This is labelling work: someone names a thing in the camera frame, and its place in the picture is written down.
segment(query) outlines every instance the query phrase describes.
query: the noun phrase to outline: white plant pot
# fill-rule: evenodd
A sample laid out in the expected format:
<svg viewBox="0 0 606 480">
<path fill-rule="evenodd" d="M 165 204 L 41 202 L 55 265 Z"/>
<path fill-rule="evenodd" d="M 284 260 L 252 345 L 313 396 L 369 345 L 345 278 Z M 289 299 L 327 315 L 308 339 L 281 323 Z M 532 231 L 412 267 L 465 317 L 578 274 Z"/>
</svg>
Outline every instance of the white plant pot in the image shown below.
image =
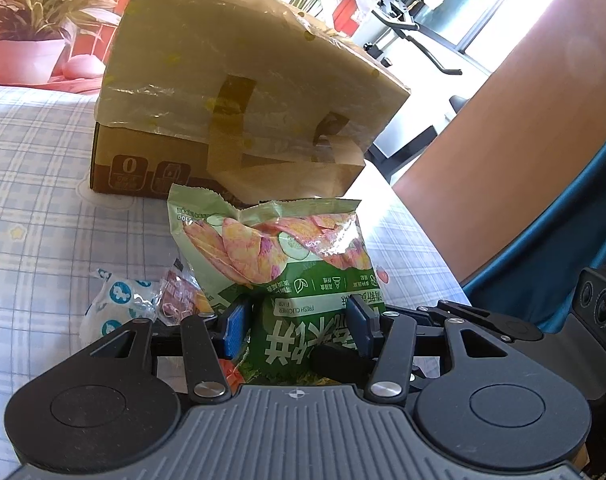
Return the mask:
<svg viewBox="0 0 606 480">
<path fill-rule="evenodd" d="M 65 40 L 0 40 L 0 84 L 47 83 L 64 47 Z"/>
</svg>

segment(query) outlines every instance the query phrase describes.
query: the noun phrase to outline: green snack bag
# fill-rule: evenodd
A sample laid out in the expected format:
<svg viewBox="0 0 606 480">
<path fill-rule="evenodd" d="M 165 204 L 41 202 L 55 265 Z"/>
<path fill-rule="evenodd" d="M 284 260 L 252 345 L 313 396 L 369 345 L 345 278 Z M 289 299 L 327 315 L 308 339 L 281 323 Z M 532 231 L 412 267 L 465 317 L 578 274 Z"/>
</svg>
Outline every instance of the green snack bag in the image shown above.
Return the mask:
<svg viewBox="0 0 606 480">
<path fill-rule="evenodd" d="M 238 210 L 209 189 L 173 184 L 172 236 L 214 311 L 261 298 L 245 363 L 271 382 L 307 382 L 310 349 L 353 347 L 343 310 L 358 293 L 383 309 L 356 217 L 358 200 L 314 198 Z"/>
</svg>

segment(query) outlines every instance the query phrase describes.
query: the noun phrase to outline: wooden panel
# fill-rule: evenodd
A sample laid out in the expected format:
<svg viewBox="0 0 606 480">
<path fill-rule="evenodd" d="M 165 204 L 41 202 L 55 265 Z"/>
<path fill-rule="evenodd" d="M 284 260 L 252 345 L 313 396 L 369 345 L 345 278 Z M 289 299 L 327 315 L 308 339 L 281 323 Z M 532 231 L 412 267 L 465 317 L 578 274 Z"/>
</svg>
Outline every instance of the wooden panel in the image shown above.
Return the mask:
<svg viewBox="0 0 606 480">
<path fill-rule="evenodd" d="M 463 281 L 605 140 L 606 0 L 554 0 L 394 190 Z"/>
</svg>

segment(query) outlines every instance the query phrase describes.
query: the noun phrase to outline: silver bolt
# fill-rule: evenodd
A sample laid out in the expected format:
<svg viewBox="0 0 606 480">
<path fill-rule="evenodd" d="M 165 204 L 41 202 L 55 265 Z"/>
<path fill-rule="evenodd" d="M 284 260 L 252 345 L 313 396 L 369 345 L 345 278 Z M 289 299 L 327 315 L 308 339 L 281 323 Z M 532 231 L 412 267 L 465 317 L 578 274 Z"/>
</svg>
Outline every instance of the silver bolt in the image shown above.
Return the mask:
<svg viewBox="0 0 606 480">
<path fill-rule="evenodd" d="M 214 381 L 207 381 L 194 386 L 194 393 L 199 397 L 214 399 L 215 397 L 220 397 L 225 393 L 225 386 Z"/>
<path fill-rule="evenodd" d="M 403 391 L 403 388 L 391 381 L 380 381 L 370 386 L 369 390 L 377 397 L 396 397 Z"/>
</svg>

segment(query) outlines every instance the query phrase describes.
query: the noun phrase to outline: blue fabric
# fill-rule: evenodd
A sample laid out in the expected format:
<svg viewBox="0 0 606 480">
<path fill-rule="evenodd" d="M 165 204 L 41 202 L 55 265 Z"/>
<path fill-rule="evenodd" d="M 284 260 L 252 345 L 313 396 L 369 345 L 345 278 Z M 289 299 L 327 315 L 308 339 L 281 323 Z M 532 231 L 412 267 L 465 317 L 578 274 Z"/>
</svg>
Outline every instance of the blue fabric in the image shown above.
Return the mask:
<svg viewBox="0 0 606 480">
<path fill-rule="evenodd" d="M 606 264 L 606 143 L 563 193 L 463 290 L 473 306 L 558 332 L 584 267 Z"/>
</svg>

